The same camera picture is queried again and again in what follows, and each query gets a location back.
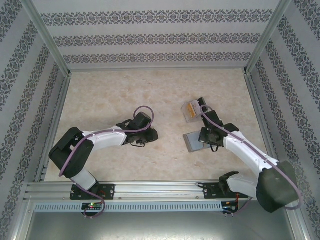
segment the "black mounting bracket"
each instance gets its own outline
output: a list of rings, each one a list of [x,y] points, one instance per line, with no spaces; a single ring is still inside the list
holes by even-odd
[[[99,188],[97,190],[98,196],[102,197],[103,200],[113,200],[115,196],[116,185],[114,184],[99,184]],[[72,185],[71,200],[99,200],[98,198],[82,191],[75,184]]]
[[[218,182],[206,182],[198,183],[198,187],[203,189],[204,199],[236,199],[237,193],[230,191],[225,192],[221,190]],[[239,193],[239,199],[247,199],[248,196],[242,193]]]

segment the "patterned wallpaper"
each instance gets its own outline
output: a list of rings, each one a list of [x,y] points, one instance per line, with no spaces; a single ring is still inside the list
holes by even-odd
[[[72,70],[244,67],[279,0],[34,0]]]
[[[251,73],[277,157],[302,190],[311,239],[320,239],[320,7],[293,0]]]
[[[65,76],[18,0],[0,3],[0,240],[33,182]]]

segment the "wall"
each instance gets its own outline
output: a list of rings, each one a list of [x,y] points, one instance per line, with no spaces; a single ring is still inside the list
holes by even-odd
[[[18,0],[0,1],[0,240],[33,182],[65,77]]]
[[[277,156],[289,160],[320,239],[320,1],[293,0],[252,71]]]
[[[35,0],[69,68],[244,67],[279,0]]]

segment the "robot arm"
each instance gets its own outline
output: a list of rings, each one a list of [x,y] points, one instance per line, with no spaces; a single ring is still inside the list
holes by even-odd
[[[85,190],[96,194],[99,189],[99,182],[84,168],[89,155],[94,151],[111,146],[123,146],[132,144],[133,142],[144,146],[147,143],[156,141],[158,139],[158,133],[151,127],[143,131],[134,132],[146,128],[150,123],[151,118],[145,113],[140,112],[133,120],[124,121],[114,127],[99,132],[80,131],[77,127],[70,128],[50,151],[49,157],[60,170],[63,169],[73,148],[77,146],[83,138],[92,135],[78,146],[69,164],[65,168],[63,175]]]
[[[232,134],[226,133],[202,117],[205,127],[201,129],[199,142],[216,146],[217,150],[219,147],[228,149],[249,166],[255,175],[255,178],[250,178],[237,171],[227,173],[219,179],[219,186],[223,193],[231,191],[257,198],[260,205],[270,213],[299,198],[291,184],[267,161],[277,166],[297,185],[294,168],[289,162],[279,162],[259,150],[246,140],[232,123],[223,124],[214,110],[205,113],[205,115],[216,125]]]

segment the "beige marble floor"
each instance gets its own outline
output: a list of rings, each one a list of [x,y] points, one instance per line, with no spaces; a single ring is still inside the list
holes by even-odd
[[[264,142],[240,69],[130,70],[72,74],[56,142],[71,127],[82,131],[107,129],[132,119],[134,110],[150,106],[159,140],[145,148],[109,147],[91,154],[86,168],[98,181],[218,179],[236,170],[251,170],[224,148],[189,153],[183,134],[199,131],[202,121],[186,123],[181,107],[204,97],[226,123],[236,125],[257,147]],[[45,181],[67,181],[49,163]]]

